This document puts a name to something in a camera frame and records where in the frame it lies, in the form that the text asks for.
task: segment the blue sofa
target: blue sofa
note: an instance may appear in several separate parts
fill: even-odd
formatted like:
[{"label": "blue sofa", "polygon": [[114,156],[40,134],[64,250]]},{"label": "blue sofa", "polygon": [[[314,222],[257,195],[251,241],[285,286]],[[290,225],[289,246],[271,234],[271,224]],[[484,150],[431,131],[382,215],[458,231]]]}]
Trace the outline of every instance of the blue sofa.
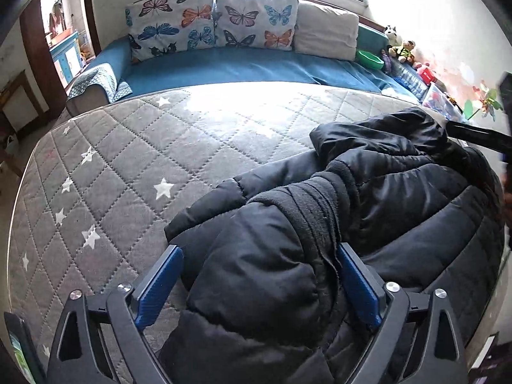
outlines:
[{"label": "blue sofa", "polygon": [[[379,53],[387,44],[388,39],[383,33],[359,25],[358,49]],[[130,86],[132,92],[124,98],[191,85],[247,81],[302,82],[376,93],[393,88],[398,94],[414,98],[380,70],[295,51],[214,47],[172,53],[134,64],[130,43],[125,37],[108,45],[87,70],[106,63],[111,66],[113,80],[117,83],[125,81]],[[96,88],[88,87],[81,96],[68,100],[73,115],[109,104],[103,89],[92,86]]]}]

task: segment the person's hand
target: person's hand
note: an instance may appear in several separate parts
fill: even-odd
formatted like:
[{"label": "person's hand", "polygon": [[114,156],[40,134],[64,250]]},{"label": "person's hand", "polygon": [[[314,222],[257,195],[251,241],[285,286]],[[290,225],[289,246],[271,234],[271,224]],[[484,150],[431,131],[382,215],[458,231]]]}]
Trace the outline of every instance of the person's hand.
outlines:
[{"label": "person's hand", "polygon": [[507,172],[503,177],[503,216],[509,228],[512,229],[512,166],[507,165]]}]

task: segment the sofa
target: sofa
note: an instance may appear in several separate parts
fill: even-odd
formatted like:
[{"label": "sofa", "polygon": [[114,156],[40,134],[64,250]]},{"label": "sofa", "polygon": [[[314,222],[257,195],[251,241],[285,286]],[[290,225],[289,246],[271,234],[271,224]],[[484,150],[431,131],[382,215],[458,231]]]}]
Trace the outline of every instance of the sofa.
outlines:
[{"label": "sofa", "polygon": [[[385,34],[359,23],[356,42],[358,50],[379,54],[388,39]],[[89,71],[95,71],[94,79],[79,77],[70,93],[67,108],[72,116],[147,93],[226,82],[301,82],[417,101],[417,96],[380,70],[366,69],[355,61],[299,53],[294,45],[288,51],[212,47],[134,63],[130,39],[126,36],[108,45],[90,63],[84,75],[88,76]]]}]

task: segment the blue gripper pad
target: blue gripper pad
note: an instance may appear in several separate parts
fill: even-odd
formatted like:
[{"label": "blue gripper pad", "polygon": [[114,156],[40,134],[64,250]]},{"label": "blue gripper pad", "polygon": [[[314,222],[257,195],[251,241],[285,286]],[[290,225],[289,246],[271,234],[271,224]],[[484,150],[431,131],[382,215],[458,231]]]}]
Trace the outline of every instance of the blue gripper pad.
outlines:
[{"label": "blue gripper pad", "polygon": [[131,309],[138,330],[152,325],[183,269],[183,251],[170,245],[132,294]]},{"label": "blue gripper pad", "polygon": [[341,263],[341,285],[361,322],[374,331],[382,323],[386,294],[366,265],[347,243],[339,244],[336,255]]}]

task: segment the orange butterfly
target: orange butterfly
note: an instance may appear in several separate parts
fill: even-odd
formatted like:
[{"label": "orange butterfly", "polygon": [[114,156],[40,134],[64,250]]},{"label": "orange butterfly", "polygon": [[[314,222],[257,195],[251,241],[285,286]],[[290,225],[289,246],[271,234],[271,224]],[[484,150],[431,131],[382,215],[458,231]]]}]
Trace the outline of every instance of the orange butterfly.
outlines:
[{"label": "orange butterfly", "polygon": [[201,10],[193,8],[186,8],[183,12],[183,20],[181,20],[181,27],[185,28],[191,24],[195,19],[202,18],[209,20],[212,17],[212,6],[205,4]]},{"label": "orange butterfly", "polygon": [[290,44],[291,29],[286,30],[282,36],[277,37],[274,33],[265,30],[265,47],[288,46]]}]

